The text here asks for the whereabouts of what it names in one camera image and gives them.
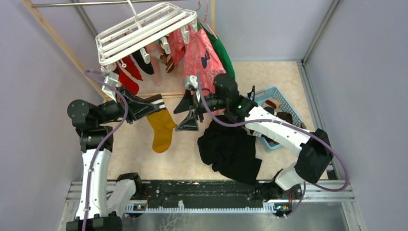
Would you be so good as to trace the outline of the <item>mustard yellow striped sock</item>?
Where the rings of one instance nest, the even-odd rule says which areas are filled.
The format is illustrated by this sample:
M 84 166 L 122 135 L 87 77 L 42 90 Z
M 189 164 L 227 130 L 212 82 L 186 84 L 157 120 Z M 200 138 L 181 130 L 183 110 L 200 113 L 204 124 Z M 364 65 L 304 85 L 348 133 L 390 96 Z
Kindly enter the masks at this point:
M 163 100 L 163 97 L 161 94 L 156 94 L 145 99 L 149 102 L 153 102 L 156 100 Z M 174 123 L 170 112 L 165 105 L 164 109 L 145 117 L 147 117 L 147 120 L 154 131 L 152 149 L 156 153 L 165 152 L 171 145 L 173 130 L 177 126 L 176 123 Z

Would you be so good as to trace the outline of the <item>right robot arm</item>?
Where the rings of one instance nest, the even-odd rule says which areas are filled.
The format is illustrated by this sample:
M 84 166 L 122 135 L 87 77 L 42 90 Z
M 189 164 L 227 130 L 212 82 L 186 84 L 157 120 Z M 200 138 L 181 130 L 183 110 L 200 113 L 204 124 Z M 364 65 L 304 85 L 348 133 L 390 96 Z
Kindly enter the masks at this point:
M 177 130 L 198 130 L 198 123 L 207 113 L 222 126 L 243 126 L 283 145 L 297 157 L 297 161 L 273 178 L 271 193 L 276 198 L 284 198 L 290 188 L 301 182 L 316 184 L 319 181 L 334 156 L 324 130 L 310 131 L 278 118 L 255 101 L 240 95 L 237 82 L 229 74 L 217 75 L 214 86 L 214 93 L 205 95 L 199 75 L 184 78 L 185 93 L 174 113 L 187 111 L 189 114 Z

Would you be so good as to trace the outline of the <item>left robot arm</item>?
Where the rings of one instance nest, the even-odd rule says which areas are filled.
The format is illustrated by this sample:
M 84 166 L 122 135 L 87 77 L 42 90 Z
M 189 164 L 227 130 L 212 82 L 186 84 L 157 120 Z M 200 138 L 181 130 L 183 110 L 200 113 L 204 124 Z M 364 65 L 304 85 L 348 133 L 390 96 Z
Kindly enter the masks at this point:
M 107 197 L 107 174 L 113 153 L 113 133 L 117 127 L 108 123 L 129 124 L 165 108 L 161 94 L 149 98 L 133 95 L 125 87 L 116 99 L 94 105 L 77 99 L 67 107 L 67 114 L 79 135 L 83 159 L 83 181 L 78 210 L 67 231 L 121 231 L 128 201 L 143 196 L 144 186 L 137 173 L 125 174 Z

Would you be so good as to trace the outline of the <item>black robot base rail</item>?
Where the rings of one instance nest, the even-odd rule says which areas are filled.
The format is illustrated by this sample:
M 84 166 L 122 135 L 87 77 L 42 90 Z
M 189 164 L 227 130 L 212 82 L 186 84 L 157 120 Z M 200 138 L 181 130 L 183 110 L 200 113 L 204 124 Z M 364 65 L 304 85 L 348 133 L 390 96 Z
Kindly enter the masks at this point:
M 125 218 L 180 219 L 193 215 L 269 215 L 287 219 L 306 205 L 339 205 L 355 200 L 350 186 L 323 180 L 321 187 L 298 184 L 275 195 L 267 181 L 249 186 L 231 180 L 109 180 L 73 182 L 66 198 L 74 219 L 123 216 Z

